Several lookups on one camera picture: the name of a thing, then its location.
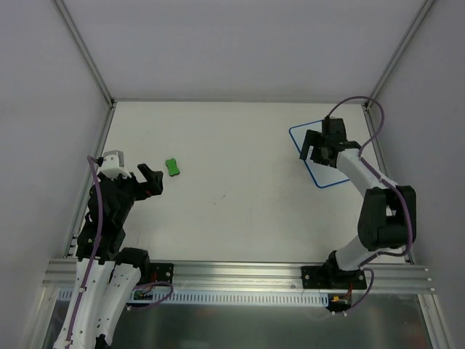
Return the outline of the green whiteboard eraser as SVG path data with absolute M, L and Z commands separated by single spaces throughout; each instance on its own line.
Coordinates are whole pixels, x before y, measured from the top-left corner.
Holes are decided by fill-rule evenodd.
M 175 158 L 170 158 L 165 161 L 165 165 L 170 177 L 175 177 L 180 174 L 180 169 L 178 167 L 177 160 Z

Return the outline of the blue-framed small whiteboard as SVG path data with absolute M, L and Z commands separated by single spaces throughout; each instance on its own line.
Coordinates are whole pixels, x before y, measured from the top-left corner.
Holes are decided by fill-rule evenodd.
M 304 137 L 308 129 L 320 132 L 322 130 L 322 119 L 299 124 L 290 127 L 288 130 L 288 133 L 298 153 L 301 153 Z M 309 172 L 314 184 L 318 188 L 329 188 L 331 186 L 339 185 L 349 181 L 349 178 L 338 169 L 315 164 L 310 160 L 310 158 L 307 158 L 307 160 L 303 161 L 303 163 Z

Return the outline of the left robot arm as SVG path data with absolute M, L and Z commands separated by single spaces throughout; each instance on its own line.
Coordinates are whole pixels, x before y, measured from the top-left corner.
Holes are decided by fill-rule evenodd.
M 129 304 L 132 292 L 157 286 L 174 291 L 170 282 L 153 277 L 146 250 L 121 246 L 134 203 L 163 192 L 163 172 L 146 164 L 137 168 L 143 182 L 133 173 L 91 168 L 94 183 L 77 240 L 75 284 L 54 348 L 110 348 L 123 311 L 136 310 Z

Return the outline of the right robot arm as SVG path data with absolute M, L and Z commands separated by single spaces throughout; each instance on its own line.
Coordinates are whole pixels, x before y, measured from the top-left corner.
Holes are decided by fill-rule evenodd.
M 380 173 L 362 152 L 359 143 L 347 139 L 342 119 L 326 116 L 320 131 L 310 129 L 304 136 L 300 158 L 338 169 L 363 198 L 356 237 L 320 267 L 301 269 L 305 289 L 363 289 L 363 268 L 369 262 L 381 255 L 403 257 L 415 241 L 415 190 Z

